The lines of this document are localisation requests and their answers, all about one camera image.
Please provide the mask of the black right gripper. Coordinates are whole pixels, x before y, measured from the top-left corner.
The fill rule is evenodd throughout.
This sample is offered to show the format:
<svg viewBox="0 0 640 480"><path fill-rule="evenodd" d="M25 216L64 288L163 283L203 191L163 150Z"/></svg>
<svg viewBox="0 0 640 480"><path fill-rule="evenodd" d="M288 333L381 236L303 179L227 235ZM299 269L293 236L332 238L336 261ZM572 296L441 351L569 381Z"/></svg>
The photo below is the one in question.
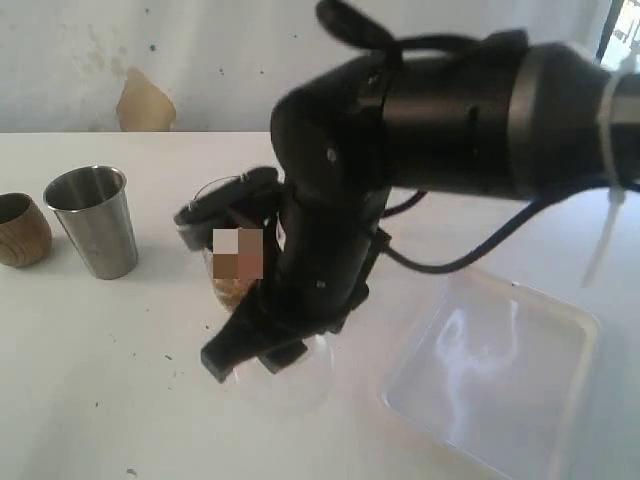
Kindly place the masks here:
<svg viewBox="0 0 640 480"><path fill-rule="evenodd" d="M329 205L284 187L278 214L285 240L275 265L201 348L201 363L218 383L254 357L277 374L308 351L302 339L280 332L324 333L344 321L389 194L383 188L353 205Z"/></svg>

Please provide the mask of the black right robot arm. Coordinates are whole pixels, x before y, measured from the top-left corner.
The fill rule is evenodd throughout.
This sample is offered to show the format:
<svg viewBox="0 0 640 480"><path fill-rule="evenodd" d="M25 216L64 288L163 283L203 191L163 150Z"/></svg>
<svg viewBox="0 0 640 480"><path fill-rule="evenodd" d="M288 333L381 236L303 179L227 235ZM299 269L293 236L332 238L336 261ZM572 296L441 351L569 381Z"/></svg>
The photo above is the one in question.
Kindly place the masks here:
<svg viewBox="0 0 640 480"><path fill-rule="evenodd" d="M236 222L265 231L265 271L202 348L224 381L257 358L277 372L305 340L338 333L369 294L380 255L420 273L462 269L533 215L575 194L639 187L639 78L615 76L521 31L466 39L436 57L356 58L273 109L277 168L217 191ZM380 228L393 188L523 200L525 209L460 259L418 263Z"/></svg>

